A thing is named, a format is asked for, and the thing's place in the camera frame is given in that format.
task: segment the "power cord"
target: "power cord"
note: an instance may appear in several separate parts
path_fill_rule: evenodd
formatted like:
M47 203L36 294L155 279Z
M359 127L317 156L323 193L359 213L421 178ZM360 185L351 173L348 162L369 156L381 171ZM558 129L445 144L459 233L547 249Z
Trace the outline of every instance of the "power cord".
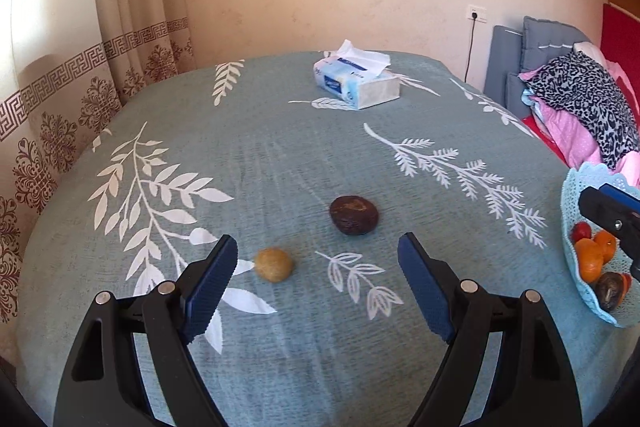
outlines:
M478 14L476 12L472 12L471 18L474 21L471 23L471 44L469 44L469 56L466 58L465 84L466 76L469 73L469 64L471 64L471 49L474 47L474 30L476 29L476 19L478 18Z

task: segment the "electrical outlet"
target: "electrical outlet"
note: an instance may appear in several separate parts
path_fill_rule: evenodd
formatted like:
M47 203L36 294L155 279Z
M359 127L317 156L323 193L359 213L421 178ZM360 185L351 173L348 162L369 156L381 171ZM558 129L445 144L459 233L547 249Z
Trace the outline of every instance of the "electrical outlet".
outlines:
M482 8L480 6L469 5L466 7L466 18L473 20L473 16L471 15L473 12L478 14L477 22L486 22L486 8Z

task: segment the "silver screw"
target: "silver screw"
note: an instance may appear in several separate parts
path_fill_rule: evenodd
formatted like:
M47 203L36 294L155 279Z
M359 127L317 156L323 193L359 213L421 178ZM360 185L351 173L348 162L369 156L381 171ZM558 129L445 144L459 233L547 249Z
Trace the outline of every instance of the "silver screw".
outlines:
M107 304L107 302L109 302L109 299L111 299L111 294L109 292L100 292L95 296L95 303Z
M478 284L471 279L465 279L460 283L460 287L464 293L476 293L478 291Z
M540 299L542 299L540 294L535 290L527 290L524 293L524 296L527 298L527 301L533 302L533 303L540 302Z
M175 290L175 284L172 281L161 282L158 286L158 293L160 295L169 295L169 293Z

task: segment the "basket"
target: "basket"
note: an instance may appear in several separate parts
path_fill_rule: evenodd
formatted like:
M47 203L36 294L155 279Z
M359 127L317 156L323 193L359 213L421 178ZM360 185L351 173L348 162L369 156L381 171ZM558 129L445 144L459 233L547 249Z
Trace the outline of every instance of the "basket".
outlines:
M585 188L600 188L607 183L620 190L624 190L634 198L640 199L640 190L635 187L630 187L622 174L609 174L607 167L603 164L592 165L585 163L580 167L580 170L571 169L569 171L569 174L567 174L562 184L562 196L560 200L562 210L562 245L564 246L564 257L569 266L569 271L574 279L575 286L578 288L578 293L580 293L580 297L582 297L585 304L603 321L607 321L619 328L628 328L640 323L640 283L633 279L631 288L629 288L628 293L620 305L610 314L607 313L600 308L598 299L591 287L580 277L578 258L570 238L572 228L578 221L586 221L589 223L593 230L593 235L602 229L580 215L578 198ZM613 259L602 268L602 272L628 273L630 266L631 259L618 248Z

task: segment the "curtain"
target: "curtain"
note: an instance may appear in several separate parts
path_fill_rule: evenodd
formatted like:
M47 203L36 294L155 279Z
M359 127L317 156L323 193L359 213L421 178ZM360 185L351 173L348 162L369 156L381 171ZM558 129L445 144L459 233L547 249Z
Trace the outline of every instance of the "curtain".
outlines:
M61 177L127 100L193 68L184 0L0 0L0 357L17 363L22 256Z

